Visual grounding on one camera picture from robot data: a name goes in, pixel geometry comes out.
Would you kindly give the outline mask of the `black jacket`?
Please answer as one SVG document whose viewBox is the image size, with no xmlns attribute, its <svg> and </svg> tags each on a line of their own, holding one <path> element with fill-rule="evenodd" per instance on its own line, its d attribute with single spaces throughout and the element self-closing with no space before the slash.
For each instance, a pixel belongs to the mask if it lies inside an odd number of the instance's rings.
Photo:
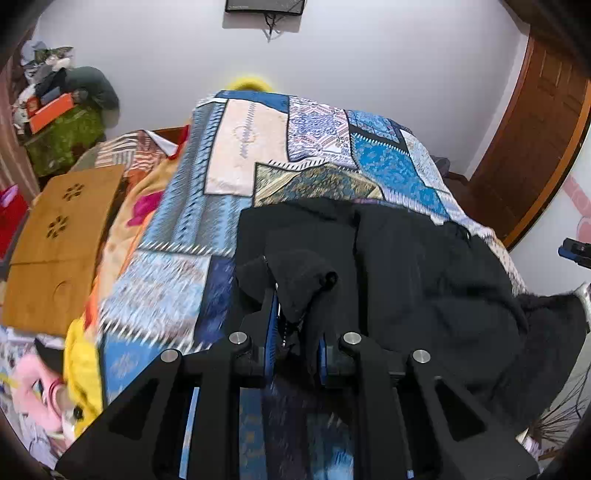
<svg viewBox="0 0 591 480">
<path fill-rule="evenodd" d="M 551 405 L 589 330 L 579 293 L 516 294 L 463 226 L 375 203 L 311 198 L 242 211 L 228 326 L 259 310 L 269 287 L 301 329 L 308 363 L 348 331 L 401 355 L 426 350 L 513 432 Z"/>
</svg>

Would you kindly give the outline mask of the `yellow cloth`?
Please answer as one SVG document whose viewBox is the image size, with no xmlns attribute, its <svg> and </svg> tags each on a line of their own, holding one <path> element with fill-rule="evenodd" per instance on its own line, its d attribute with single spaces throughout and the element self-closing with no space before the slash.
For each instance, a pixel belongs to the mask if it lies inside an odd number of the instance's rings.
<svg viewBox="0 0 591 480">
<path fill-rule="evenodd" d="M 74 421 L 77 439 L 103 411 L 98 350 L 85 330 L 85 319 L 74 319 L 64 341 L 63 379 L 68 396 L 81 411 Z"/>
</svg>

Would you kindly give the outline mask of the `brown wooden door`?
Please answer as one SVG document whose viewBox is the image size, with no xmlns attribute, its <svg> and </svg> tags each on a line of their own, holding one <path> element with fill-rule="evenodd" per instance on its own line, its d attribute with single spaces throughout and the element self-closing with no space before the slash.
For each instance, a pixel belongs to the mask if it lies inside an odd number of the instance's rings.
<svg viewBox="0 0 591 480">
<path fill-rule="evenodd" d="M 590 115 L 590 74 L 567 50 L 530 36 L 501 123 L 469 182 L 472 218 L 513 247 L 574 162 Z"/>
</svg>

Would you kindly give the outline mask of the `blue patchwork bedspread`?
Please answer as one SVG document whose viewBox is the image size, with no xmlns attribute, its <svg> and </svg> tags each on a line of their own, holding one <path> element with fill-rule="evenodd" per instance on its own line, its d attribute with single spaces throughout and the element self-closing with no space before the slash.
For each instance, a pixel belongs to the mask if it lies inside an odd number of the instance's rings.
<svg viewBox="0 0 591 480">
<path fill-rule="evenodd" d="M 375 200 L 455 221 L 523 288 L 505 247 L 462 209 L 439 159 L 410 129 L 307 98 L 223 90 L 195 107 L 179 165 L 100 303 L 109 400 L 163 349 L 195 353 L 221 337 L 240 213 L 303 198 Z"/>
</svg>

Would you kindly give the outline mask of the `wooden lap desk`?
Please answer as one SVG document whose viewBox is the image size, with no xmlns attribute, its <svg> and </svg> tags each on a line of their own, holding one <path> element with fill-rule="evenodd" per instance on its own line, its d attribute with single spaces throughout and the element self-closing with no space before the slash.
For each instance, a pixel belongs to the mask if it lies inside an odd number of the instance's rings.
<svg viewBox="0 0 591 480">
<path fill-rule="evenodd" d="M 65 336 L 92 288 L 99 250 L 120 205 L 124 167 L 53 177 L 39 195 L 11 259 L 1 323 Z"/>
</svg>

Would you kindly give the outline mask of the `red flower plush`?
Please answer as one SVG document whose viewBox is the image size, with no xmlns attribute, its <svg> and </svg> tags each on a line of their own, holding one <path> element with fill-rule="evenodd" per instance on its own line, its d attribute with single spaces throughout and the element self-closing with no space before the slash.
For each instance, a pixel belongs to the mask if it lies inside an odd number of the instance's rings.
<svg viewBox="0 0 591 480">
<path fill-rule="evenodd" d="M 1 192 L 0 204 L 0 256 L 4 258 L 20 225 L 28 211 L 28 204 L 19 187 L 14 184 Z"/>
</svg>

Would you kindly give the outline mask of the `orange floral blanket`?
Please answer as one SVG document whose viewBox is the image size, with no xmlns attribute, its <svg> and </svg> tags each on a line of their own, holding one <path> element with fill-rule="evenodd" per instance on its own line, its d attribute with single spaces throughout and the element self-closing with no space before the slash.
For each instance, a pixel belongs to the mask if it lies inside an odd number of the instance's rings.
<svg viewBox="0 0 591 480">
<path fill-rule="evenodd" d="M 83 314 L 87 329 L 97 325 L 100 303 L 128 266 L 179 165 L 188 133 L 188 126 L 133 131 L 97 144 L 74 164 L 74 171 L 114 165 L 124 168 L 122 203 L 106 234 Z"/>
</svg>

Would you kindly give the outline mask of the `striped red curtain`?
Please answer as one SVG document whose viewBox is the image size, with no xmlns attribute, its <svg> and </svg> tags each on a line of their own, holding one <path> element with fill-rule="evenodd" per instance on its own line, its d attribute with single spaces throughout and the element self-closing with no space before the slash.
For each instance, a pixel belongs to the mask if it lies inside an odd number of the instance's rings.
<svg viewBox="0 0 591 480">
<path fill-rule="evenodd" d="M 1 70 L 0 177 L 1 189 L 16 185 L 27 204 L 40 193 L 26 150 L 19 144 L 12 123 L 10 87 L 13 61 Z"/>
</svg>

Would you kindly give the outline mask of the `green cloth covered cabinet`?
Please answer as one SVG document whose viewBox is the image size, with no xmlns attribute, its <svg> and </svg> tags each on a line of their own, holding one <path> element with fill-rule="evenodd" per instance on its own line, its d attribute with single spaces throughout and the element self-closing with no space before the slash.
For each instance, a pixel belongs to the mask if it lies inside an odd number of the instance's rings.
<svg viewBox="0 0 591 480">
<path fill-rule="evenodd" d="M 59 116 L 24 143 L 34 174 L 47 177 L 71 168 L 104 137 L 100 111 L 78 105 Z"/>
</svg>

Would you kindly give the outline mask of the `orange box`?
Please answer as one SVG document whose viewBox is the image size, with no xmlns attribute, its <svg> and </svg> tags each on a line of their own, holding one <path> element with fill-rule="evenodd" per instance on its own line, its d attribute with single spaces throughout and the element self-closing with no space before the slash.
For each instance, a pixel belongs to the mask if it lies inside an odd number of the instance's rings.
<svg viewBox="0 0 591 480">
<path fill-rule="evenodd" d="M 59 98 L 39 109 L 30 119 L 29 125 L 32 134 L 36 134 L 59 116 L 74 107 L 72 95 L 64 93 Z"/>
</svg>

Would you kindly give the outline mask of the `yellow plush toy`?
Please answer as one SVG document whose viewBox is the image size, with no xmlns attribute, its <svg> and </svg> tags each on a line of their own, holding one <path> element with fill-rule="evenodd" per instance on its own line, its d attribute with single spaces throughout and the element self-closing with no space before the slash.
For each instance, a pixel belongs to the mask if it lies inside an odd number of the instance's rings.
<svg viewBox="0 0 591 480">
<path fill-rule="evenodd" d="M 235 80 L 232 80 L 228 86 L 225 87 L 225 89 L 231 91 L 256 91 L 264 93 L 273 92 L 273 88 L 269 83 L 264 81 L 262 78 L 253 76 L 238 77 Z"/>
</svg>

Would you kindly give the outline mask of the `small wall monitor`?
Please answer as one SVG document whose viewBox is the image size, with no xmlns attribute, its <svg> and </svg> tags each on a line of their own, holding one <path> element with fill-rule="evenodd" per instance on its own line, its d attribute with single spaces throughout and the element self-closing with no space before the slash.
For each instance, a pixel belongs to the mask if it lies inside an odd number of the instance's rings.
<svg viewBox="0 0 591 480">
<path fill-rule="evenodd" d="M 260 13 L 301 16 L 304 0 L 226 0 L 226 13 Z"/>
</svg>

